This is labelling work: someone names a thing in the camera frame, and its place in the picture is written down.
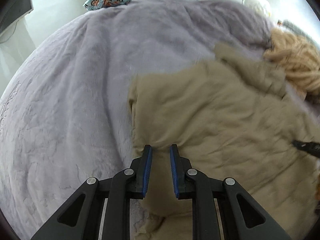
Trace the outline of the black wall monitor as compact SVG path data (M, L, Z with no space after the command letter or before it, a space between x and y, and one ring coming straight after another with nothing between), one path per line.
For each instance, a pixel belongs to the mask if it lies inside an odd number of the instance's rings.
M1 5L1 35L31 11L31 0L7 0L6 5Z

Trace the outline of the khaki quilted puffer jacket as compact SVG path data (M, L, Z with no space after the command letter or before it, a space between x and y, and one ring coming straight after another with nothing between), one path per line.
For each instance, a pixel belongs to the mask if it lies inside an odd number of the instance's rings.
M169 147L215 179L233 177L292 239L315 223L316 159L293 140L319 142L319 123L286 91L284 72L217 44L215 57L174 74L135 77L129 89L133 155L152 146L136 239L191 239L191 201L177 200Z

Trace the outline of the tan striped crumpled garment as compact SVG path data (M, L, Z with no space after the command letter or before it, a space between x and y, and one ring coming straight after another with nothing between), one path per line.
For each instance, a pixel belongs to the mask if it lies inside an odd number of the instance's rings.
M304 36L279 28L271 30L271 47L264 59L283 68L287 81L305 99L319 97L319 49Z

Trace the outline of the lavender fuzzy bed blanket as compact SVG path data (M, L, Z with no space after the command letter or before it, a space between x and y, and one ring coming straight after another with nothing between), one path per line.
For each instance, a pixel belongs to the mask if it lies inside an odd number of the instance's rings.
M87 12L48 37L1 97L1 211L30 239L88 178L106 179L133 155L129 89L215 57L217 44L263 61L273 24L223 0L136 0ZM147 217L134 202L132 238Z

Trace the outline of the grey pillow edge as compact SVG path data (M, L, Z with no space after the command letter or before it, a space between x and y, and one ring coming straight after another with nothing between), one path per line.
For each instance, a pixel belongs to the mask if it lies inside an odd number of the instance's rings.
M319 44L316 41L314 41L307 33L302 31L302 29L297 27L292 22L290 22L288 20L283 20L283 21L278 20L277 26L279 26L282 30L288 31L288 32L295 34L295 35L298 35L298 36L302 36L302 37L306 38L309 42L311 42L313 45L319 47Z

